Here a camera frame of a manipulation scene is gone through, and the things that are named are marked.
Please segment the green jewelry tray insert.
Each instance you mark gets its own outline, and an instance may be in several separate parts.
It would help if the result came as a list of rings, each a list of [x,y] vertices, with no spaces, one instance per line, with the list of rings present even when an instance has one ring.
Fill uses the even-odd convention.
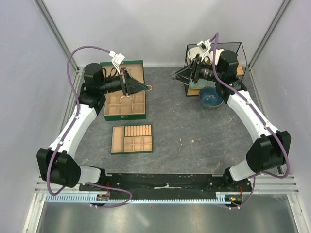
[[[127,125],[112,128],[111,154],[152,153],[152,125]]]

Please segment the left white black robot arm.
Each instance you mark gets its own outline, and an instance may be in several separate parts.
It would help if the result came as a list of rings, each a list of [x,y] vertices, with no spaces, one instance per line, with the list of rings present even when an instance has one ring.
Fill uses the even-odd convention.
[[[69,122],[47,149],[36,158],[42,180],[74,188],[89,183],[96,191],[105,189],[104,169],[80,166],[74,156],[90,124],[100,112],[107,121],[146,119],[146,91],[142,61],[123,62],[116,71],[111,63],[91,63],[83,70],[83,84]]]

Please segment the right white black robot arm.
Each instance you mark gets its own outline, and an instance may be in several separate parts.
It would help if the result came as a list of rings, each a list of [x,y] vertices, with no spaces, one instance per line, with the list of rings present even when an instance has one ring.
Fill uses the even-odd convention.
[[[240,118],[248,130],[253,144],[246,158],[227,169],[223,178],[223,187],[234,191],[240,186],[240,180],[267,174],[270,169],[289,165],[288,153],[291,136],[287,131],[279,131],[270,123],[252,100],[246,86],[237,74],[239,61],[237,54],[230,50],[219,49],[215,59],[205,58],[198,48],[187,52],[186,65],[177,71],[174,79],[185,85],[201,80],[214,81],[218,96]]]

